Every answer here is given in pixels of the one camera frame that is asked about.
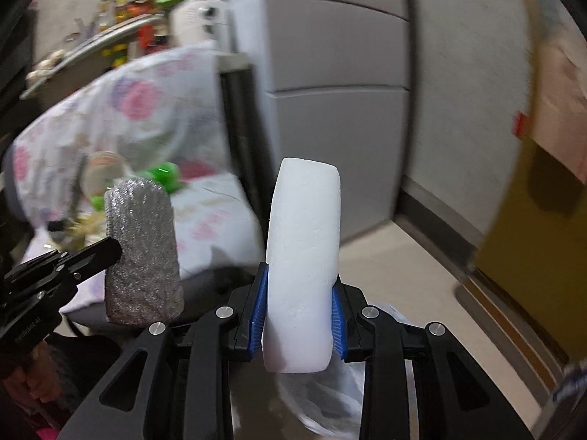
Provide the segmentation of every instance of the white appliance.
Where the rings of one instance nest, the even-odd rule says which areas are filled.
[[[405,0],[228,0],[255,67],[273,174],[284,157],[339,168],[341,237],[389,219],[409,103]]]

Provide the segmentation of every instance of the plastic bag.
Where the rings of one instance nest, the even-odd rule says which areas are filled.
[[[391,314],[396,321],[409,324],[390,305],[374,305]],[[406,372],[408,395],[415,398],[411,363],[406,364]],[[312,432],[337,439],[359,438],[365,363],[345,364],[333,352],[326,370],[312,374],[277,374],[277,386],[284,404]]]

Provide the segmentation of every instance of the floor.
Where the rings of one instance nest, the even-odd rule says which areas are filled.
[[[412,324],[445,324],[531,427],[540,410],[537,402],[455,299],[456,279],[403,230],[390,223],[343,246],[339,273],[344,283],[360,287],[368,301],[391,304]],[[240,425],[236,440],[323,438],[305,429],[279,400],[275,379],[262,361],[238,372],[232,388]]]

